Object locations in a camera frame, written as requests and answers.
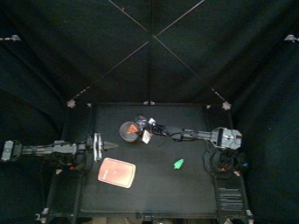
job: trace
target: black backdrop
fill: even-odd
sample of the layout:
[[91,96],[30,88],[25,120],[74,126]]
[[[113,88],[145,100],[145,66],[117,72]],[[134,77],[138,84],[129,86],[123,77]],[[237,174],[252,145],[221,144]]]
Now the black backdrop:
[[[256,219],[294,223],[299,45],[284,38],[299,35],[297,1],[23,0],[0,6],[0,38],[22,40],[0,43],[1,144],[57,139],[70,99],[212,104],[222,102],[217,92],[244,135]],[[1,201],[15,197],[5,196],[9,169],[1,166]],[[27,185],[31,210],[13,215],[25,201],[6,202],[2,217],[41,210],[41,192]]]

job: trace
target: white label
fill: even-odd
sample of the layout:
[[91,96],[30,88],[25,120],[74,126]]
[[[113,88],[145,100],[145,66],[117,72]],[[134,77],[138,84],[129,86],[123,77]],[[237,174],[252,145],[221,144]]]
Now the white label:
[[154,119],[150,118],[149,121],[148,121],[148,123],[149,123],[149,124],[153,124],[153,123],[154,123]]
[[143,130],[143,135],[142,135],[142,142],[145,143],[145,144],[148,144],[148,142],[149,142],[149,140],[150,140],[150,134],[149,134],[149,132],[146,131],[146,130]]

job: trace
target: green object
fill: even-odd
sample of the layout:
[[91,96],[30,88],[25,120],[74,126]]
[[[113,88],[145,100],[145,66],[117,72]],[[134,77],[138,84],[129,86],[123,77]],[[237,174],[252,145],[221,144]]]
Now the green object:
[[174,163],[173,163],[173,169],[180,169],[182,166],[182,159],[177,160]]

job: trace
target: black table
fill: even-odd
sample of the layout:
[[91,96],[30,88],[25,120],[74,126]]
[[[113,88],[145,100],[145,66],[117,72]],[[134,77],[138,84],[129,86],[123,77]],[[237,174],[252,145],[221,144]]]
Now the black table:
[[[139,139],[131,143],[125,142],[118,135],[118,128],[123,122],[133,121],[137,114],[152,117],[158,124],[189,130],[230,128],[229,112],[220,106],[77,106],[69,111],[63,140],[83,140],[87,133],[99,132],[103,141],[118,145],[115,149],[102,152],[102,158],[114,158],[134,164],[134,180],[127,189],[99,182],[97,175],[101,162],[93,164],[83,176],[66,172],[54,175],[47,200],[50,217],[69,217],[73,223],[75,217],[95,216],[149,215],[217,219],[222,215],[225,218],[226,211],[220,212],[217,200],[218,185],[222,188],[222,182],[214,184],[217,180],[202,168],[202,155],[208,144],[204,141],[177,143],[160,136],[153,136],[148,144]],[[181,169],[174,170],[173,162],[181,158]],[[234,181],[237,184],[233,187],[237,186],[244,194],[241,181]],[[241,207],[244,210],[245,194],[241,197],[241,203],[245,202]]]

